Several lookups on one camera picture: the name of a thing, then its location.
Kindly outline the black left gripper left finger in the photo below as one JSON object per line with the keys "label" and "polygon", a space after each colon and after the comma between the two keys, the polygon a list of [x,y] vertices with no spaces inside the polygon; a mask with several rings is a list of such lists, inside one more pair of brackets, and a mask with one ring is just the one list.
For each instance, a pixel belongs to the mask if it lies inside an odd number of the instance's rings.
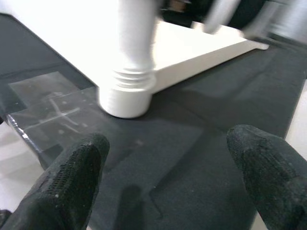
{"label": "black left gripper left finger", "polygon": [[109,153],[93,133],[63,151],[41,174],[14,212],[1,210],[2,230],[87,228]]}

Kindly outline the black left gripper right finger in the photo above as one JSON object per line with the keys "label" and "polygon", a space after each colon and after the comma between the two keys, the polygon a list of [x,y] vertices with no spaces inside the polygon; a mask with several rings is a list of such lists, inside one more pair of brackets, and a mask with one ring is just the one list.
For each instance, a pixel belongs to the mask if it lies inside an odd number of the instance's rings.
{"label": "black left gripper right finger", "polygon": [[244,187],[269,230],[307,228],[307,161],[283,138],[250,125],[226,136]]}

